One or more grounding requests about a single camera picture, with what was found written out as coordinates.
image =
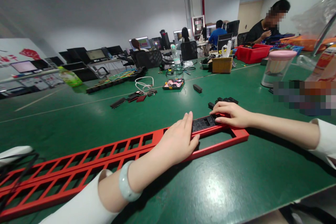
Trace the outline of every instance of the black t-shirt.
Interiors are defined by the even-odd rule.
[[[263,26],[261,25],[261,21],[260,20],[258,23],[256,23],[252,28],[251,30],[248,32],[247,36],[246,36],[246,39],[245,39],[245,42],[248,43],[248,42],[254,42],[256,41],[258,38],[261,37],[261,35],[270,30],[272,32],[272,35],[271,36],[274,36],[274,35],[278,35],[280,34],[279,33],[279,29],[278,27],[270,27],[270,28],[267,28],[266,30],[263,29]]]

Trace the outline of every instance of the blue shirt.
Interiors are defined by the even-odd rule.
[[[222,28],[217,28],[216,30],[214,30],[211,35],[210,35],[210,38],[209,38],[209,44],[213,44],[215,46],[217,46],[217,42],[218,42],[218,36],[219,35],[223,35],[223,34],[226,34],[227,31],[222,29]]]

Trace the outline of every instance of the pink lid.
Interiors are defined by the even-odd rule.
[[[272,60],[289,60],[296,56],[297,52],[290,50],[278,50],[269,53]]]

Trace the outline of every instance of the man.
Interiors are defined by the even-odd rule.
[[[224,30],[222,28],[223,26],[223,21],[222,20],[218,20],[216,22],[216,30],[214,30],[209,38],[209,44],[213,44],[214,46],[217,46],[217,42],[218,42],[218,36],[219,35],[223,35],[226,34],[226,30]]]
[[[248,32],[245,42],[260,44],[264,39],[280,34],[278,24],[290,7],[291,5],[287,0],[279,0],[273,4],[266,17],[255,24]]]

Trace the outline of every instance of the small tray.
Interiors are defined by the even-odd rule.
[[[167,83],[168,83],[169,81],[174,82],[175,80],[181,80],[181,81],[182,81],[182,84],[181,84],[180,86],[177,86],[177,87],[169,87],[169,86],[166,86]],[[166,83],[162,86],[162,88],[163,88],[164,90],[174,90],[174,89],[181,89],[181,88],[183,87],[183,85],[184,85],[184,79],[177,79],[177,78],[174,78],[174,79],[169,79],[169,80],[167,80]]]

